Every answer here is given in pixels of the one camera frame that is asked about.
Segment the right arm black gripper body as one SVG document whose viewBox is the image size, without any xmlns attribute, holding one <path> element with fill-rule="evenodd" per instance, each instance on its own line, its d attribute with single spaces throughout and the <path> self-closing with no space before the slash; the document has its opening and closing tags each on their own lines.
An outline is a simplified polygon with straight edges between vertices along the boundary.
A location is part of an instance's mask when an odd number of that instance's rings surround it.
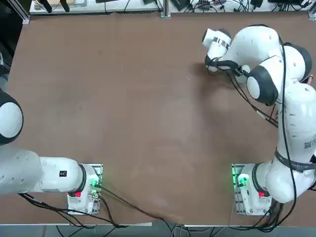
<svg viewBox="0 0 316 237">
<path fill-rule="evenodd" d="M 217 72 L 217 63 L 216 63 L 216 58 L 211 59 L 209 56 L 205 57 L 205 66 L 208 71 L 210 72 Z"/>
</svg>

